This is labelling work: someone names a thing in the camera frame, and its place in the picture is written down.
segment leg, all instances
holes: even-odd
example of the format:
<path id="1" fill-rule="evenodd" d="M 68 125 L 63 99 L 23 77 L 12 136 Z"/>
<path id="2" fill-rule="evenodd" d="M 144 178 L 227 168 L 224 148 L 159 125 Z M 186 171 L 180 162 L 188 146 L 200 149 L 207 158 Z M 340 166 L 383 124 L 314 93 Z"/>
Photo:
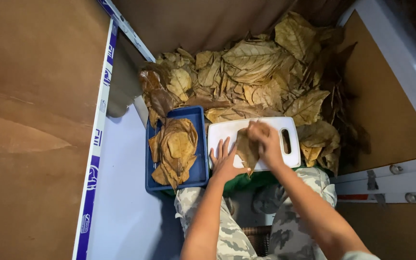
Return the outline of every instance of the leg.
<path id="1" fill-rule="evenodd" d="M 185 188 L 176 192 L 174 206 L 176 217 L 181 219 L 184 237 L 205 190 L 200 187 Z M 253 246 L 242 229 L 232 219 L 224 199 L 221 203 L 217 259 L 251 259 L 257 257 Z"/>
<path id="2" fill-rule="evenodd" d="M 335 207 L 337 196 L 334 185 L 325 172 L 317 168 L 302 168 L 296 171 L 323 199 Z M 315 244 L 300 216 L 294 211 L 290 198 L 282 186 L 272 186 L 260 192 L 253 203 L 256 210 L 266 213 L 277 210 L 272 223 L 269 253 L 289 259 L 325 259 Z"/>

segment blue plastic tray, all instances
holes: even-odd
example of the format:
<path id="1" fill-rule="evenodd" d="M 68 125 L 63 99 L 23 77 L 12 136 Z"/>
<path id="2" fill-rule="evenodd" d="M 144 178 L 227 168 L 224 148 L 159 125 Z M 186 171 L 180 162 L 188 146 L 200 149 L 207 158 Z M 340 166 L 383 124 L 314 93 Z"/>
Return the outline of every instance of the blue plastic tray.
<path id="1" fill-rule="evenodd" d="M 174 109 L 168 113 L 169 118 L 187 118 L 194 124 L 195 130 L 198 134 L 198 143 L 195 155 L 197 159 L 192 167 L 189 169 L 188 180 L 183 182 L 177 188 L 198 187 L 204 186 L 208 183 L 208 155 L 207 155 L 207 137 L 205 133 L 205 120 L 203 118 L 203 108 L 199 105 L 188 106 Z M 154 137 L 161 127 L 161 121 L 158 121 L 157 129 L 150 126 L 150 121 L 147 121 L 146 131 L 146 190 L 159 191 L 172 189 L 171 185 L 161 185 L 155 182 L 152 178 L 153 171 L 158 167 L 159 163 L 153 163 L 152 155 L 150 153 L 148 139 Z"/>

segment white cutting board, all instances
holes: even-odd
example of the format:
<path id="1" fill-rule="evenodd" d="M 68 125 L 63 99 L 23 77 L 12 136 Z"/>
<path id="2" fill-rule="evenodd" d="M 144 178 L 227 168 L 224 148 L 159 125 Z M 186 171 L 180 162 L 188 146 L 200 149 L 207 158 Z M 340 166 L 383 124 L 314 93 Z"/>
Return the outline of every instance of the white cutting board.
<path id="1" fill-rule="evenodd" d="M 248 127 L 248 123 L 251 119 L 241 119 L 222 123 L 214 123 L 208 127 L 208 153 L 211 148 L 214 149 L 214 156 L 218 155 L 218 143 L 220 139 L 225 140 L 227 137 L 231 138 L 229 144 L 229 150 L 232 149 L 235 140 L 237 139 L 237 131 L 242 128 Z M 296 133 L 296 127 L 291 117 L 262 117 L 259 121 L 268 123 L 279 132 L 280 137 L 280 150 L 282 151 L 282 158 L 285 164 L 291 168 L 299 167 L 301 165 L 301 153 L 299 151 L 298 134 Z M 287 130 L 290 137 L 291 152 L 286 154 L 283 149 L 283 136 L 282 130 Z M 209 160 L 209 166 L 212 168 L 211 160 Z M 234 167 L 243 168 L 242 160 L 238 155 L 234 158 Z M 254 169 L 255 172 L 268 171 L 268 167 L 265 163 L 259 159 Z"/>

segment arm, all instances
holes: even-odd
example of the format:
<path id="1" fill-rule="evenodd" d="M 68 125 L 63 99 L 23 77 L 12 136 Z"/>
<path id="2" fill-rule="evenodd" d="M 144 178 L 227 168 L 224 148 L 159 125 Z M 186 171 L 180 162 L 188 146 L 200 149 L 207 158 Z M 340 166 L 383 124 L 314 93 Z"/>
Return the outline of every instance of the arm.
<path id="1" fill-rule="evenodd" d="M 234 156 L 237 147 L 228 153 L 229 138 L 218 144 L 218 157 L 214 157 L 211 148 L 210 158 L 213 162 L 213 176 L 208 182 L 205 194 L 198 205 L 194 219 L 187 230 L 182 246 L 181 260 L 215 260 L 218 244 L 220 210 L 224 185 L 239 174 L 250 171 L 248 168 L 234 168 Z"/>
<path id="2" fill-rule="evenodd" d="M 260 129 L 268 127 L 269 136 Z M 260 122 L 251 122 L 249 137 L 258 140 L 260 157 L 285 188 L 298 212 L 329 260 L 339 260 L 348 251 L 370 252 L 346 220 L 283 162 L 276 129 Z"/>

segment wicker basket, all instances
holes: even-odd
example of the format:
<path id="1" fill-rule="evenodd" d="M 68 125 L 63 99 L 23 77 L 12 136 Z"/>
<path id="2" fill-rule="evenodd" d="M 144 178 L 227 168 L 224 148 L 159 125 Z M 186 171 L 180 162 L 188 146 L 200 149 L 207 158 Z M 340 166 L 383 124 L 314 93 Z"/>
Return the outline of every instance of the wicker basket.
<path id="1" fill-rule="evenodd" d="M 267 256 L 271 226 L 242 227 L 258 256 Z"/>

